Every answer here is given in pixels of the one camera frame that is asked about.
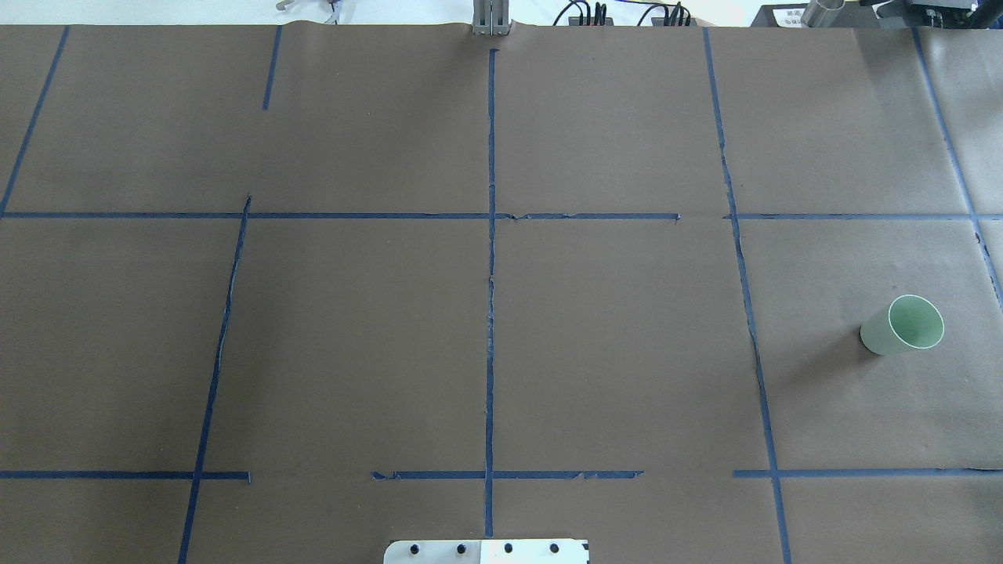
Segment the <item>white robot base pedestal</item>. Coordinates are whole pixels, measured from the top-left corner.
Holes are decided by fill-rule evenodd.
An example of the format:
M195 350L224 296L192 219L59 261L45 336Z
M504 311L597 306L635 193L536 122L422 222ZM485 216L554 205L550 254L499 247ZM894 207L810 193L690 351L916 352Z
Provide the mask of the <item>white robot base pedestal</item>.
M384 563L590 563L588 542L570 538L401 540Z

